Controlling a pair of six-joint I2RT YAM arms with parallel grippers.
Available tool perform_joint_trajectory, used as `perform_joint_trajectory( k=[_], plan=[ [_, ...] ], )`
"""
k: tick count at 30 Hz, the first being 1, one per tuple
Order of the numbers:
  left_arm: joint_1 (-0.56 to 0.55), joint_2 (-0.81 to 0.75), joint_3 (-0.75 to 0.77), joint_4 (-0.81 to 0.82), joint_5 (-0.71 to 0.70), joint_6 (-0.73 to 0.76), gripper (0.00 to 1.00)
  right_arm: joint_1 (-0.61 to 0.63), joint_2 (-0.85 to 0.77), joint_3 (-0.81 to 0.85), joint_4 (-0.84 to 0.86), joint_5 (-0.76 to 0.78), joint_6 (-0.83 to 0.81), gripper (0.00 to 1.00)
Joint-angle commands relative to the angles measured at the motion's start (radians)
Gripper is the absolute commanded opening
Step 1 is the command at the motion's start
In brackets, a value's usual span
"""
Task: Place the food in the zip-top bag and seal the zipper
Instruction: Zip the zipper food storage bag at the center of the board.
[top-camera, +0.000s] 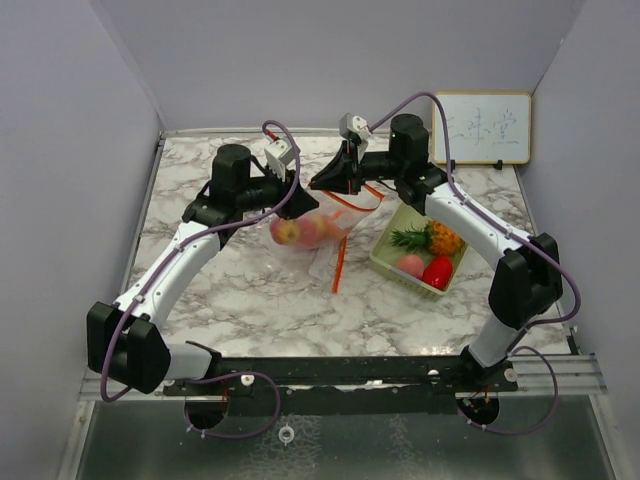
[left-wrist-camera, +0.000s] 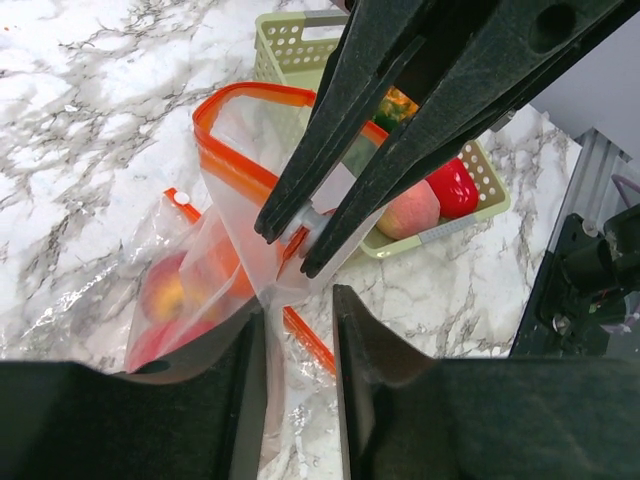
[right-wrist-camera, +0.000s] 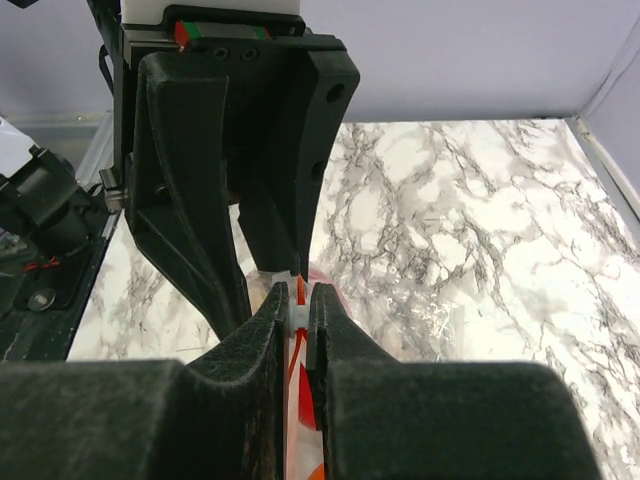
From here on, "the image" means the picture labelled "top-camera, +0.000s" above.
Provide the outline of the clear orange-zipper zip bag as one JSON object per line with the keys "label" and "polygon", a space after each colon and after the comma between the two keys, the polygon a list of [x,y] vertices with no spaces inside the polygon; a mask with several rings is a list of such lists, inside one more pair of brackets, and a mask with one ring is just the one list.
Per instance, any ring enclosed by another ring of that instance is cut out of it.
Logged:
{"label": "clear orange-zipper zip bag", "polygon": [[270,217],[269,245],[285,258],[306,257],[310,260],[311,277],[331,283],[331,292],[339,291],[345,261],[348,236],[354,228],[370,214],[378,210],[385,195],[365,185],[356,195],[342,195],[323,190],[312,190],[310,194],[319,201],[319,208],[303,216],[323,215],[326,219],[327,237],[317,248],[306,248],[297,241],[291,245],[276,244],[270,236],[269,225],[276,215]]}

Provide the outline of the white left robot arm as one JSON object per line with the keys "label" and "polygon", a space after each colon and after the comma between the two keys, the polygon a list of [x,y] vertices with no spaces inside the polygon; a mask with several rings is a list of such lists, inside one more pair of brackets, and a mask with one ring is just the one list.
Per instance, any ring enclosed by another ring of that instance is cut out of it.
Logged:
{"label": "white left robot arm", "polygon": [[161,327],[185,289],[240,228],[276,213],[293,219],[317,208],[300,185],[299,150],[280,139],[264,149],[267,165],[260,175],[257,159],[239,144],[218,148],[210,179],[190,202],[176,232],[152,266],[110,304],[97,302],[87,314],[89,368],[100,376],[100,394],[110,380],[127,390],[154,391],[165,380],[186,380],[206,395],[220,385],[213,350],[193,342],[170,346]]}

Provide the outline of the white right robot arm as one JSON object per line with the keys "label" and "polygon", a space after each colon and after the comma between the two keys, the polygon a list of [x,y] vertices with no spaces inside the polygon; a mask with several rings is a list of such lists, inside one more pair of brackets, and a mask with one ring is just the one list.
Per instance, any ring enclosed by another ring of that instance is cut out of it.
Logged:
{"label": "white right robot arm", "polygon": [[429,133],[418,116],[395,116],[382,152],[369,151],[371,131],[360,116],[344,115],[339,131],[340,149],[311,179],[311,189],[355,195],[368,181],[391,181],[404,204],[450,228],[492,268],[491,315],[463,349],[459,367],[467,389],[483,390],[526,324],[563,294],[556,241],[548,234],[529,236],[473,202],[429,161]]}

